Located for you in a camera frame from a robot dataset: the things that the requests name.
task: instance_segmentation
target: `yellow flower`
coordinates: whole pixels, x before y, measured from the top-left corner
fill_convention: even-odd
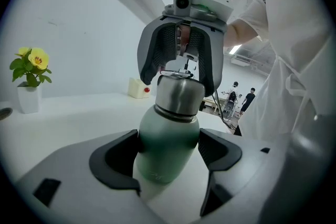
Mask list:
[[[28,60],[38,69],[46,69],[49,63],[49,55],[40,48],[33,48]]]
[[[27,52],[29,52],[29,51],[30,51],[30,48],[28,48],[28,47],[21,47],[21,48],[19,48],[19,53],[18,53],[18,54],[15,54],[15,55],[18,55],[18,56],[23,57],[23,56],[26,55]]]

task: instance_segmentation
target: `white dress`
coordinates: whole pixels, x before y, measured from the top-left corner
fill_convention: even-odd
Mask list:
[[[323,0],[254,0],[240,19],[269,39],[276,60],[238,121],[243,137],[273,141],[335,112],[335,35]]]

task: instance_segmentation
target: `silver lid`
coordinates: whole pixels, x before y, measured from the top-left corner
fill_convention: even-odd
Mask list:
[[[180,115],[196,115],[205,95],[197,80],[176,76],[160,76],[157,88],[155,104]]]

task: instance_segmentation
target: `person in black shirt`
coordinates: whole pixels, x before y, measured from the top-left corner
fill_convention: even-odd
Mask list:
[[[251,93],[247,94],[244,101],[243,101],[243,106],[242,109],[240,110],[239,115],[242,115],[243,112],[245,112],[248,108],[248,106],[252,103],[254,97],[256,97],[254,95],[254,92],[256,91],[255,88],[251,88]]]

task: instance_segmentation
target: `white flower pot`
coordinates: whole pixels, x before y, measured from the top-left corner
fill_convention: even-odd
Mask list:
[[[36,88],[28,87],[26,82],[22,82],[17,87],[17,95],[22,112],[25,114],[35,113],[41,106],[41,83]]]

